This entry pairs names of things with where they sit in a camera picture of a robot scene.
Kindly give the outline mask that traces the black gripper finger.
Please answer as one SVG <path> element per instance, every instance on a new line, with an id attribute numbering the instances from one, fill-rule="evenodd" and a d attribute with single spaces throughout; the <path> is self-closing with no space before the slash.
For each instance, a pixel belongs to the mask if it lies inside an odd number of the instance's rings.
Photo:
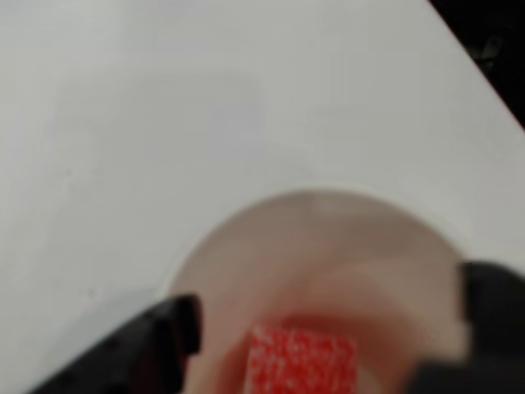
<path id="1" fill-rule="evenodd" d="M 199 297 L 173 295 L 122 324 L 29 393 L 182 393 L 202 335 Z"/>
<path id="2" fill-rule="evenodd" d="M 523 393 L 524 276 L 480 261 L 462 263 L 460 276 L 468 356 L 458 362 L 422 362 L 404 391 Z"/>

